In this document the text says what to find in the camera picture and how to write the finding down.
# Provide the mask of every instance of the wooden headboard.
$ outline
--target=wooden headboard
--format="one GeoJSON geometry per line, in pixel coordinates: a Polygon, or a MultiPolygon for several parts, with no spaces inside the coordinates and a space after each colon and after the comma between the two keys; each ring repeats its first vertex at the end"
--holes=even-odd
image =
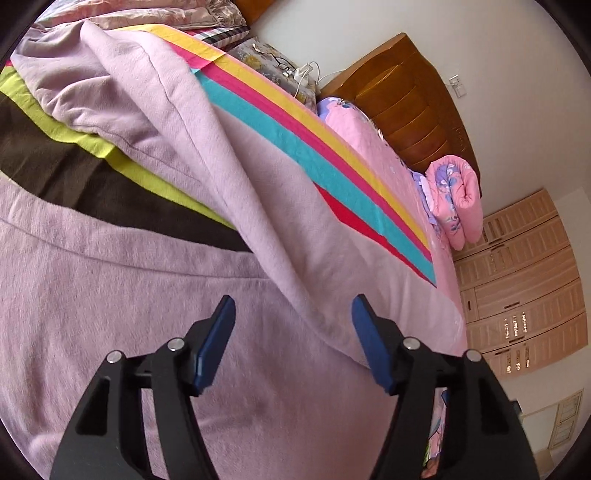
{"type": "Polygon", "coordinates": [[[466,128],[447,87],[406,33],[336,76],[320,94],[328,96],[359,107],[409,168],[424,173],[432,161],[454,154],[464,158],[480,180],[466,128]]]}
{"type": "Polygon", "coordinates": [[[232,0],[240,9],[249,27],[269,8],[275,0],[232,0]]]}

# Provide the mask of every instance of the wooden wardrobe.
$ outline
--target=wooden wardrobe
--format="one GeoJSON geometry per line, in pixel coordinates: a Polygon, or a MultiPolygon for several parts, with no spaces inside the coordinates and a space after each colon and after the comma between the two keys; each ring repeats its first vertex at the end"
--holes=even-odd
{"type": "Polygon", "coordinates": [[[579,271],[558,212],[540,190],[485,218],[455,252],[468,347],[497,377],[516,377],[587,345],[579,271]]]}

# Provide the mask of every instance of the red stripe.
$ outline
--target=red stripe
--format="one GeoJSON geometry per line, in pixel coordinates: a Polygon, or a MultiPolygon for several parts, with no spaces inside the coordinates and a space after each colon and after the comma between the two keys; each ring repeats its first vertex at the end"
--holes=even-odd
{"type": "Polygon", "coordinates": [[[434,285],[434,283],[429,280],[417,267],[415,267],[412,262],[410,262],[403,254],[401,254],[394,246],[392,246],[384,236],[377,233],[367,223],[351,212],[351,210],[335,199],[325,189],[319,187],[318,185],[316,185],[316,188],[339,221],[345,225],[350,226],[353,230],[357,230],[359,233],[361,233],[361,235],[371,238],[371,240],[374,242],[382,245],[382,247],[388,250],[392,255],[400,259],[402,262],[404,262],[404,264],[408,265],[419,277],[427,280],[431,285],[434,285]]]}
{"type": "Polygon", "coordinates": [[[342,172],[357,188],[364,192],[381,210],[400,228],[400,230],[413,242],[419,251],[432,262],[431,252],[423,245],[416,234],[400,218],[398,213],[380,196],[343,158],[324,143],[318,136],[299,123],[286,111],[271,102],[264,95],[255,89],[240,81],[230,73],[226,72],[213,61],[203,59],[184,48],[170,43],[173,50],[180,55],[189,64],[191,68],[200,69],[203,74],[214,82],[228,88],[231,92],[239,95],[247,102],[256,106],[259,110],[274,118],[279,124],[290,130],[301,140],[316,150],[320,155],[327,159],[333,166],[342,172]]]}

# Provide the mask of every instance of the plaid fabric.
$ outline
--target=plaid fabric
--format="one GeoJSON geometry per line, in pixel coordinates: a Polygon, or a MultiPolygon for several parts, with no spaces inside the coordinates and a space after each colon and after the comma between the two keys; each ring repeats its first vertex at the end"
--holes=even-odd
{"type": "Polygon", "coordinates": [[[217,48],[226,47],[248,36],[250,27],[219,27],[186,31],[192,37],[217,48]]]}

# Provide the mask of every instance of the yellow stripe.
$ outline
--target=yellow stripe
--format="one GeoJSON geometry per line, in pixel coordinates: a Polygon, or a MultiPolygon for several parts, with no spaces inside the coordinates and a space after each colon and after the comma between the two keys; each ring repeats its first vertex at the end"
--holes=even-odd
{"type": "Polygon", "coordinates": [[[414,218],[407,212],[406,208],[390,193],[388,188],[361,162],[355,153],[333,134],[328,127],[308,110],[300,108],[291,101],[285,92],[271,82],[267,82],[262,75],[254,70],[246,69],[234,58],[224,52],[197,41],[190,35],[184,34],[166,25],[134,25],[123,27],[119,30],[146,31],[167,40],[199,57],[214,61],[222,70],[233,77],[244,82],[257,92],[263,94],[274,104],[292,116],[296,121],[303,124],[308,130],[317,135],[326,143],[339,157],[342,157],[386,202],[398,213],[400,218],[415,233],[417,238],[428,249],[427,237],[423,229],[416,223],[414,218]]]}
{"type": "Polygon", "coordinates": [[[231,223],[204,204],[192,199],[167,181],[131,160],[112,143],[107,142],[98,135],[76,132],[47,115],[13,67],[5,67],[0,73],[0,92],[16,103],[23,113],[52,140],[76,144],[91,155],[105,160],[114,170],[140,185],[143,189],[201,213],[211,218],[211,220],[222,223],[234,230],[236,229],[231,223]]]}

